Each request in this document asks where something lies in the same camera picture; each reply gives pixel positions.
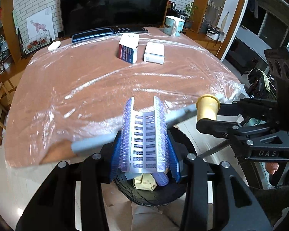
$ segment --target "glass door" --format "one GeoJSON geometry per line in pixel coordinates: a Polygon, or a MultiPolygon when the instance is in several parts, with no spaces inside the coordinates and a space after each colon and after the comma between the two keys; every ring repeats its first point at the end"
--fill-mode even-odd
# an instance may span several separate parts
{"type": "Polygon", "coordinates": [[[226,0],[209,0],[199,33],[207,33],[208,24],[217,26],[226,0]]]}

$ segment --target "black tv screen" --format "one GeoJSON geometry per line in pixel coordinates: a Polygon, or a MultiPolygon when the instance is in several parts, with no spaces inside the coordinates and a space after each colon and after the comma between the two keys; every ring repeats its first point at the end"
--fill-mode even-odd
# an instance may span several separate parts
{"type": "Polygon", "coordinates": [[[60,0],[64,34],[100,27],[163,24],[168,0],[60,0]]]}

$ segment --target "brown tabletop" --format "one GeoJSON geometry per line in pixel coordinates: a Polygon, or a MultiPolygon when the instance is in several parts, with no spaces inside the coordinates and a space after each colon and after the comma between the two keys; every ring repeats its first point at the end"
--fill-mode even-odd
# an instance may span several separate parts
{"type": "Polygon", "coordinates": [[[117,58],[120,37],[77,44],[68,39],[54,52],[44,48],[34,54],[6,126],[5,156],[11,166],[67,159],[73,156],[71,141],[116,132],[132,96],[136,110],[152,107],[158,96],[170,111],[203,94],[233,100],[241,90],[215,56],[184,35],[171,37],[149,28],[140,34],[134,65],[117,58]],[[164,44],[164,65],[143,62],[148,41],[164,44]]]}

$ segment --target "printed mug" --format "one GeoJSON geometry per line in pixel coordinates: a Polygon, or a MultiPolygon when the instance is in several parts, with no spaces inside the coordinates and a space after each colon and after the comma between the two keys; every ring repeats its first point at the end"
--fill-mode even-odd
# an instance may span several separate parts
{"type": "Polygon", "coordinates": [[[180,36],[184,26],[184,20],[178,17],[166,16],[164,33],[170,36],[180,36]]]}

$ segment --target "green plant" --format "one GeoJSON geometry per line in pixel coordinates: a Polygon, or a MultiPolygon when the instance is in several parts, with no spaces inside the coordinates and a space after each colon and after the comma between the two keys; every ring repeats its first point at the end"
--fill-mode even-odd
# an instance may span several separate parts
{"type": "Polygon", "coordinates": [[[184,11],[187,14],[187,18],[192,18],[193,17],[193,14],[194,14],[194,11],[195,11],[196,8],[198,8],[198,7],[196,5],[194,5],[193,2],[187,4],[184,7],[184,11]]]}

